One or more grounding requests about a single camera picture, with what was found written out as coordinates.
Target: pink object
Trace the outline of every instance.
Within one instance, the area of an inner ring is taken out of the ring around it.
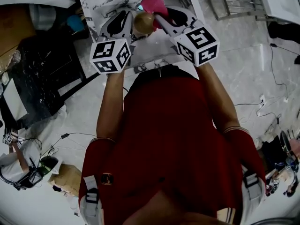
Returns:
[[[146,13],[160,13],[164,17],[169,16],[164,0],[142,0],[141,5]],[[156,31],[156,28],[161,29],[156,20],[154,20],[153,26],[155,28],[154,31]]]

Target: power outlet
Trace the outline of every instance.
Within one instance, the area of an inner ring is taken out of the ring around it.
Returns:
[[[261,105],[260,105],[260,108],[264,107],[265,104],[266,104],[266,97],[261,94],[260,97],[259,97],[260,101],[261,101]]]

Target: metal rack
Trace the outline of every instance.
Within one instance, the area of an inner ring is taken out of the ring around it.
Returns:
[[[208,0],[213,13],[218,21],[235,18],[235,17],[242,17],[242,16],[255,16],[259,21],[271,21],[265,12],[263,7],[262,0],[221,0],[226,15],[225,16],[218,16],[217,12],[214,8],[213,1]]]

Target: red shirt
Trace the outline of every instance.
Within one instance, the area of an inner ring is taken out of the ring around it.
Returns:
[[[122,224],[159,190],[216,218],[223,208],[241,214],[241,164],[264,180],[251,136],[218,132],[200,82],[172,77],[128,93],[118,141],[92,142],[82,177],[96,176],[105,225]],[[103,173],[113,175],[112,185],[101,184]],[[79,198],[85,193],[82,180]]]

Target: cable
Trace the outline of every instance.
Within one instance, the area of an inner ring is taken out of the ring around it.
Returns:
[[[270,46],[271,46],[271,47],[279,47],[279,46],[277,46],[275,43],[271,43]],[[279,48],[281,48],[281,49],[283,49],[283,50],[286,50],[286,51],[289,51],[289,52],[291,52],[291,53],[294,53],[294,54],[300,56],[300,54],[297,54],[297,53],[295,53],[295,52],[292,52],[292,51],[290,51],[290,50],[288,50],[288,49],[286,49],[286,48],[283,48],[283,47],[279,47]]]
[[[258,117],[265,117],[265,116],[268,116],[268,115],[270,115],[270,114],[273,114],[274,116],[275,116],[275,118],[276,118],[276,120],[277,120],[277,125],[279,126],[279,118],[281,117],[281,113],[277,116],[275,113],[273,113],[273,112],[269,112],[269,113],[267,113],[267,114],[264,114],[264,115],[258,115],[258,111],[259,110],[261,110],[263,107],[260,107],[257,111],[256,111],[256,115],[258,116]]]
[[[273,47],[274,46],[272,44],[270,44],[270,48],[272,50],[271,70],[272,70],[272,74],[273,74],[273,77],[274,77],[274,81],[275,81],[275,83],[277,85],[284,85],[285,86],[285,89],[286,89],[286,99],[288,99],[289,95],[288,95],[287,85],[285,83],[277,83],[276,82],[276,78],[275,78],[274,71],[273,71],[273,57],[274,57]]]
[[[41,157],[42,157],[43,143],[42,143],[38,138],[33,137],[33,138],[28,138],[28,139],[22,139],[21,141],[18,140],[18,143],[21,143],[21,142],[24,142],[24,141],[29,141],[29,140],[34,140],[34,142],[38,145],[38,148],[40,149],[40,152],[39,152],[39,162],[40,162]]]
[[[54,146],[55,144],[51,145],[50,148],[49,148],[48,150],[46,150],[46,152],[49,151],[50,149],[53,149],[53,148],[54,148],[53,146]]]
[[[240,105],[260,105],[262,103],[263,103],[263,101],[261,101],[260,103],[239,103],[239,104],[235,104],[235,106],[240,106]]]
[[[94,137],[96,137],[95,135],[93,135],[93,134],[89,134],[89,133],[69,133],[69,135],[70,134],[83,134],[83,135],[91,135],[91,136],[94,136]]]
[[[54,149],[55,149],[55,144],[57,144],[61,139],[64,139],[64,138],[66,138],[66,137],[69,137],[69,135],[71,135],[71,134],[83,134],[83,135],[90,135],[90,136],[94,136],[94,137],[96,137],[95,135],[93,135],[93,134],[88,134],[88,133],[65,133],[65,134],[63,134],[63,135],[61,135],[60,136],[60,139],[59,140],[57,140],[53,145],[51,145],[50,146],[50,148],[46,151],[46,152],[48,152],[48,156],[52,156],[52,155],[54,155],[55,153],[57,153],[58,151],[59,151],[59,149],[56,151],[56,152],[54,152]]]
[[[43,180],[41,180],[41,185],[37,187],[37,184],[33,186],[32,188],[40,188],[43,185]]]
[[[78,148],[63,148],[63,147],[60,147],[61,149],[73,149],[73,150],[79,150],[79,151],[86,151],[86,150],[83,150],[83,149],[78,149]]]

